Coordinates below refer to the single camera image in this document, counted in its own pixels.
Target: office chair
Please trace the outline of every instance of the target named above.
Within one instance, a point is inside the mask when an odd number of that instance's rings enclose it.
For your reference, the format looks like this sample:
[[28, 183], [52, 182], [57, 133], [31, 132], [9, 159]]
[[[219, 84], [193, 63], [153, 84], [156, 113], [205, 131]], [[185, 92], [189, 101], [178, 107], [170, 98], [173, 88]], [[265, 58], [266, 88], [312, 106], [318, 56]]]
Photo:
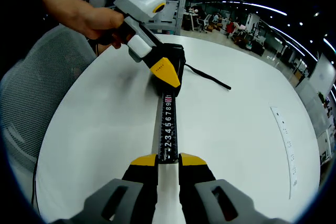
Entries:
[[199, 32], [205, 31], [206, 27], [209, 25], [209, 19], [211, 18], [211, 14], [208, 14], [205, 19], [197, 19], [197, 23], [199, 24], [199, 27], [196, 29], [199, 29]]
[[33, 170], [49, 122], [94, 59], [85, 36], [59, 25], [45, 33], [0, 82], [1, 134], [26, 197], [32, 193]]

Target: metal shelf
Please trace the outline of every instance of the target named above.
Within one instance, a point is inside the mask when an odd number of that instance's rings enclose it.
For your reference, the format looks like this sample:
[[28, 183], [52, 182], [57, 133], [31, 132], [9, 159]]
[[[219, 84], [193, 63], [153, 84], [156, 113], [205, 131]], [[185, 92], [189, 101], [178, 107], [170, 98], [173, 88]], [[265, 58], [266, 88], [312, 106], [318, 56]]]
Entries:
[[173, 23], [164, 23], [164, 22], [155, 22], [155, 23], [146, 23], [146, 27], [151, 30], [168, 30], [168, 31], [175, 31], [176, 22]]

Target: tape measure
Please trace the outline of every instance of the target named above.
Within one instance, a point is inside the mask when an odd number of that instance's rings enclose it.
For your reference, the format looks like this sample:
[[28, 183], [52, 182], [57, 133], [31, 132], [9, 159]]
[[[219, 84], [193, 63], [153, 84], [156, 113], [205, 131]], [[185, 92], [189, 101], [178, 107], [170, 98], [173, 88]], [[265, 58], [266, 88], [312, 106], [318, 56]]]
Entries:
[[159, 164], [177, 163], [178, 154], [175, 95], [174, 93], [165, 92], [162, 94]]

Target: person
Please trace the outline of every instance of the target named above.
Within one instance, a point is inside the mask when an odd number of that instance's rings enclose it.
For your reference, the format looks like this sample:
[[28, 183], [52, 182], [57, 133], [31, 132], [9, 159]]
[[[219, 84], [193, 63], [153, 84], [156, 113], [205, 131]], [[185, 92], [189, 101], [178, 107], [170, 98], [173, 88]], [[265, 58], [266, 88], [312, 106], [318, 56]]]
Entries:
[[214, 19], [212, 20], [213, 23], [217, 23], [219, 19], [219, 16], [217, 13], [215, 13]]
[[233, 30], [227, 35], [227, 38], [232, 38], [233, 34], [240, 28], [240, 21], [237, 18], [235, 22], [231, 22], [230, 25], [232, 26]]
[[331, 116], [331, 111], [332, 111], [332, 107], [328, 108], [328, 112], [327, 112], [327, 117], [329, 118]]
[[[35, 42], [59, 23], [89, 39], [99, 38], [104, 30], [118, 28], [123, 15], [108, 8], [94, 8], [82, 0], [4, 0], [6, 45], [1, 58], [0, 79], [20, 59], [25, 58]], [[111, 45], [120, 48], [117, 35]]]

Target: desk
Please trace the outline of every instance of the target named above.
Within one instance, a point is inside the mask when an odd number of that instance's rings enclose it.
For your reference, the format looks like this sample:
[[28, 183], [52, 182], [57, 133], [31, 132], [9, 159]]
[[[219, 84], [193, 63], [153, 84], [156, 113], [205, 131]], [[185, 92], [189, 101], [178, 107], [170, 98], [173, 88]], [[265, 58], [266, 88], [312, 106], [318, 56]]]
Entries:
[[[179, 152], [206, 160], [217, 179], [252, 198], [267, 217], [293, 221], [301, 215], [318, 190], [319, 150], [309, 116], [282, 73], [209, 41], [159, 38], [183, 45], [187, 63], [232, 86], [227, 91], [185, 67], [176, 99]], [[70, 218], [86, 197], [121, 178], [132, 160], [151, 153], [158, 98], [147, 66], [127, 52], [122, 46], [102, 53], [52, 118], [36, 181], [47, 221]], [[298, 186], [290, 200], [287, 155], [270, 106], [287, 120], [295, 150]]]
[[191, 29], [192, 31], [194, 30], [194, 21], [193, 21], [193, 16], [198, 16], [196, 13], [187, 13], [184, 12], [183, 15], [189, 15], [191, 19]]

